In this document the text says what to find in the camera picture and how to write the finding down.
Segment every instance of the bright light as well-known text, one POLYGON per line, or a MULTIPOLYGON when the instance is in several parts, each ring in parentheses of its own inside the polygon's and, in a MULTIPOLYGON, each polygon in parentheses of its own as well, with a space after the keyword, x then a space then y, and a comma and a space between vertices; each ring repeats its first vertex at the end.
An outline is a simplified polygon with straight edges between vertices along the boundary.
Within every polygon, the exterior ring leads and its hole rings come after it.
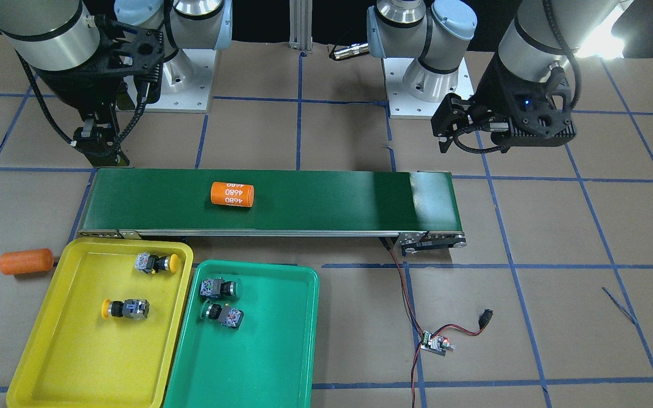
POLYGON ((606 60, 624 58, 624 41, 611 35, 611 27, 614 26, 616 20, 619 20, 622 13, 624 13, 624 9, 620 6, 614 8, 606 20, 588 36, 586 42, 576 53, 576 57, 586 58, 596 55, 606 60))

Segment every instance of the orange cylinder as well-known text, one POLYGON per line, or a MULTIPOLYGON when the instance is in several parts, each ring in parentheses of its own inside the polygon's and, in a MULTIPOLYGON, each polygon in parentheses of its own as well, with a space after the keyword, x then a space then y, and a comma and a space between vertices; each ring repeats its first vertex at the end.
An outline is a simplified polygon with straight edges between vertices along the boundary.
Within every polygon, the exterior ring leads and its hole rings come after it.
POLYGON ((253 186, 216 181, 210 186, 210 202, 218 206, 252 207, 253 186))
POLYGON ((0 271, 5 275, 49 271, 53 265, 54 256, 47 248, 7 252, 0 256, 0 271))

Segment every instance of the metal post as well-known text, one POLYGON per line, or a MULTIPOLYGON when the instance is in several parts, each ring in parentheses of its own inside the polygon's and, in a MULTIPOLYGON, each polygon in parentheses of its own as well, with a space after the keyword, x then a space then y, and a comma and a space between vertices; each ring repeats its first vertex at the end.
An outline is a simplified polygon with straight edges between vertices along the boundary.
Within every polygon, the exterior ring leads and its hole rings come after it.
POLYGON ((289 46, 311 51, 311 0, 290 0, 291 35, 289 46))

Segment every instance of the tiled floor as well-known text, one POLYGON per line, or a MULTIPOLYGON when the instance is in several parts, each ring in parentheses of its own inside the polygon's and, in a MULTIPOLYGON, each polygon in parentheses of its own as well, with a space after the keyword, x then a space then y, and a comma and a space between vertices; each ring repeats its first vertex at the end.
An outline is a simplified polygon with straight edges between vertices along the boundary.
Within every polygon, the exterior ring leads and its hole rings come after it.
MULTIPOLYGON (((427 121, 388 119, 378 59, 336 63, 315 47, 234 44, 210 114, 145 114, 127 155, 137 167, 451 171, 469 245, 400 259, 417 317, 433 329, 475 328, 484 308, 495 316, 477 338, 450 333, 448 356, 422 354, 418 406, 653 407, 653 60, 584 60, 575 141, 482 158, 438 153, 427 121)), ((473 83, 489 60, 468 54, 473 83)), ((27 92, 0 37, 0 254, 59 255, 94 173, 27 92)), ((73 109, 47 102, 67 132, 79 126, 73 109)), ((190 244, 196 261, 319 272, 313 406, 409 406, 415 340, 377 240, 190 244)), ((51 276, 0 274, 0 406, 51 276)))

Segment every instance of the green conveyor belt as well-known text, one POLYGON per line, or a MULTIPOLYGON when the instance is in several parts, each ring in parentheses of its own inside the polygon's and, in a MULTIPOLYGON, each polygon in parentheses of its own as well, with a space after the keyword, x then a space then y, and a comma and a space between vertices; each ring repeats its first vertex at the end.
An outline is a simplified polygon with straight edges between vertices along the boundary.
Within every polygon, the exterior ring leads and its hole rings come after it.
POLYGON ((394 236, 457 232, 450 173, 101 168, 79 232, 394 236), (252 184, 251 209, 210 202, 213 181, 252 184))

